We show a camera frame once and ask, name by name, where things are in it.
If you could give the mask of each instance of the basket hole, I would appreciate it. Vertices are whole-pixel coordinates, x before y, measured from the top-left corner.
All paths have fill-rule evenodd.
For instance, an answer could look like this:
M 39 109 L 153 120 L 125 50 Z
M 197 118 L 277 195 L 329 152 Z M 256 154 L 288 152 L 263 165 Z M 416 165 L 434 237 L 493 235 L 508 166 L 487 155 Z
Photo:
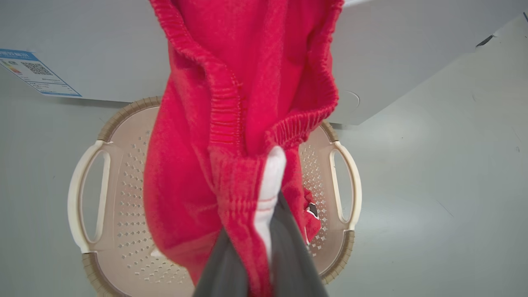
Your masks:
M 345 159 L 339 152 L 334 154 L 334 163 L 339 197 L 341 200 L 341 211 L 343 212 L 343 219 L 348 221 L 350 219 L 354 194 L 352 191 L 351 177 Z
M 103 171 L 109 165 L 109 156 L 105 152 L 100 152 L 95 157 L 86 175 L 82 189 L 82 216 L 84 228 L 90 241 L 99 239 L 102 232 L 102 220 L 105 207 L 106 193 L 101 193 L 102 185 L 108 183 L 103 180 Z

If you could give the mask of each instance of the floor scratch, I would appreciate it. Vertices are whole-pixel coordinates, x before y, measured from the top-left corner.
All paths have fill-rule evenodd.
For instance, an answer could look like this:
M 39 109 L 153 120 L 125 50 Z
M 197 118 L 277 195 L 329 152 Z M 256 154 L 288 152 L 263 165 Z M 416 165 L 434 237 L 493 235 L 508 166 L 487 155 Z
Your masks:
M 447 210 L 447 208 L 442 203 L 440 203 L 440 201 L 438 201 L 438 199 L 435 199 L 435 200 L 436 202 L 438 202 L 438 204 L 440 204 L 447 211 L 448 214 L 450 214 L 452 217 L 455 217 L 449 210 Z
M 521 138 L 519 137 L 519 135 L 517 135 L 517 132 L 515 131 L 515 128 L 514 128 L 514 127 L 512 127 L 512 130 L 513 130 L 513 133 L 515 133 L 515 136 L 517 136 L 517 139 L 518 139 L 521 143 L 523 143 L 523 141 L 521 140 Z

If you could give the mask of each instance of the qr code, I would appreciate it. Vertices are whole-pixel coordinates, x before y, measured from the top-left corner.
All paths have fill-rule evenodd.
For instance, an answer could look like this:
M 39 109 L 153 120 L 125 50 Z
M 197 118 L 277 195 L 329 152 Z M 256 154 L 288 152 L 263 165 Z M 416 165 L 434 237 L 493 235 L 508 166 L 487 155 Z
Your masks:
M 22 65 L 26 66 L 29 70 L 31 70 L 32 73 L 38 74 L 38 75 L 53 75 L 51 74 L 44 66 L 38 63 L 26 63 L 21 62 Z

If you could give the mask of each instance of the white handle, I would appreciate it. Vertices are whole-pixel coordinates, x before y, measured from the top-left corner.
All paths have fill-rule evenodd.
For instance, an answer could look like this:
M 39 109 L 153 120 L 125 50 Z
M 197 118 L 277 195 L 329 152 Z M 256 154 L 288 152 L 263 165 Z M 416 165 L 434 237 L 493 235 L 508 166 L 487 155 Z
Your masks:
M 340 220 L 348 224 L 349 230 L 354 230 L 357 221 L 360 218 L 361 213 L 361 180 L 360 180 L 360 174 L 357 170 L 356 163 L 354 162 L 354 159 L 348 152 L 348 150 L 339 142 L 334 141 L 333 145 L 335 149 L 341 153 L 341 156 L 345 159 L 346 166 L 348 167 L 348 173 L 350 175 L 350 184 L 352 185 L 352 191 L 354 193 L 354 203 L 352 205 L 352 209 L 350 210 L 351 214 L 349 216 L 349 219 L 347 221 L 344 221 L 343 219 L 343 211 L 341 209 L 341 199 L 339 196 L 339 189 L 337 186 L 337 179 L 336 179 L 336 173 L 335 173 L 335 161 L 334 161 L 334 154 L 330 155 L 330 162 L 332 166 L 332 179 L 334 181 L 334 189 L 335 189 L 335 198 L 337 202 L 337 212 L 340 216 Z
M 90 246 L 92 242 L 87 234 L 84 227 L 84 221 L 82 217 L 82 188 L 84 186 L 84 181 L 86 180 L 86 175 L 92 165 L 95 157 L 99 152 L 102 151 L 102 146 L 106 144 L 102 140 L 97 140 L 94 145 L 89 147 L 81 159 L 77 163 L 73 176 L 70 181 L 70 190 L 68 191 L 68 222 L 70 224 L 71 234 L 75 243 L 81 248 L 82 253 L 90 252 Z M 106 177 L 108 180 L 109 172 L 109 162 L 105 162 L 105 171 L 103 172 L 103 180 Z M 103 184 L 101 187 L 101 197 L 106 197 L 106 187 Z M 101 218 L 101 204 L 99 207 L 99 217 L 98 217 L 98 227 L 100 225 L 99 219 Z

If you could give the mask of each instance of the basket handle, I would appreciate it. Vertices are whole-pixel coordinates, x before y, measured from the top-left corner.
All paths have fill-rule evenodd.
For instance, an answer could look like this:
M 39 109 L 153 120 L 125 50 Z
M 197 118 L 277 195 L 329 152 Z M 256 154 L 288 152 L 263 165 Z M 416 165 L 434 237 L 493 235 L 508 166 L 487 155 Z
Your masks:
M 349 230 L 354 230 L 357 221 L 360 218 L 361 213 L 361 180 L 359 171 L 357 170 L 356 163 L 354 162 L 354 159 L 348 152 L 348 150 L 339 142 L 334 141 L 332 143 L 334 145 L 334 149 L 330 155 L 330 163 L 332 168 L 332 180 L 334 182 L 334 192 L 335 192 L 335 199 L 337 202 L 337 212 L 339 214 L 340 220 L 346 224 L 348 224 Z M 348 167 L 348 174 L 350 176 L 350 184 L 352 185 L 352 192 L 354 193 L 354 201 L 352 205 L 352 209 L 350 210 L 351 214 L 349 216 L 348 220 L 345 220 L 343 217 L 343 210 L 341 208 L 341 199 L 339 196 L 339 188 L 337 186 L 337 178 L 336 178 L 336 172 L 335 172 L 335 159 L 334 154 L 335 151 L 338 151 L 341 156 L 343 156 L 343 159 L 345 160 L 346 166 Z
M 95 243 L 100 239 L 102 233 L 102 220 L 105 212 L 106 194 L 108 189 L 108 179 L 110 175 L 110 155 L 103 146 L 107 144 L 102 140 L 97 140 L 94 145 L 89 147 L 77 163 L 73 176 L 70 181 L 68 191 L 68 222 L 73 240 L 79 246 L 82 253 L 88 253 Z M 99 202 L 99 212 L 97 217 L 97 228 L 95 241 L 91 241 L 86 234 L 84 220 L 82 215 L 82 190 L 84 182 L 90 167 L 99 153 L 103 153 L 105 159 L 103 170 L 103 183 L 101 185 L 101 196 Z

